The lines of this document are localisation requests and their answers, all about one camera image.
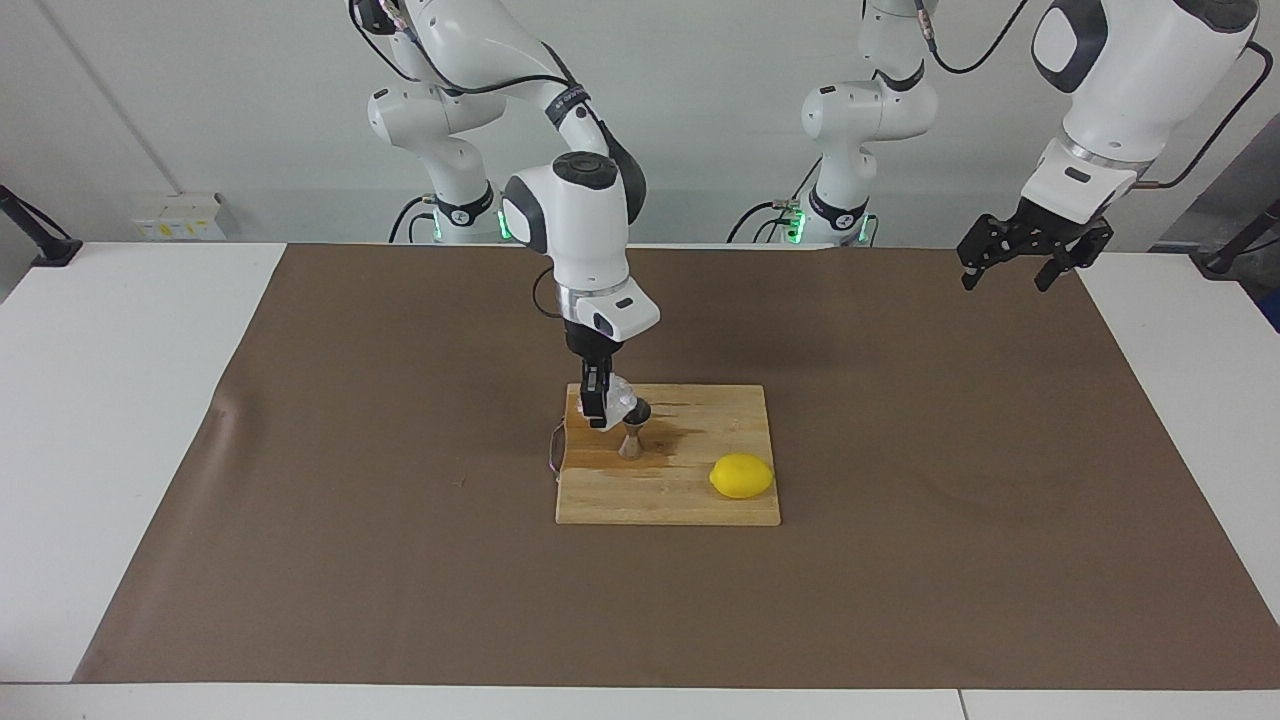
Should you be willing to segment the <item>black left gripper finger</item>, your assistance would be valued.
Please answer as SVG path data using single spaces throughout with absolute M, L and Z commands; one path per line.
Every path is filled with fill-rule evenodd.
M 1023 223 L 978 217 L 956 247 L 964 290 L 973 291 L 988 269 L 1019 256 L 1030 237 L 1030 228 Z
M 1042 233 L 1039 243 L 1048 260 L 1036 275 L 1036 288 L 1047 292 L 1059 277 L 1092 266 L 1112 237 L 1114 228 L 1107 220 L 1096 220 L 1079 233 Z

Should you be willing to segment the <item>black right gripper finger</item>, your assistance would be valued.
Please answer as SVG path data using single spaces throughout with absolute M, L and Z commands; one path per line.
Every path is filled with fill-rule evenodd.
M 609 428 L 607 416 L 612 363 L 582 363 L 580 377 L 580 413 L 595 430 Z

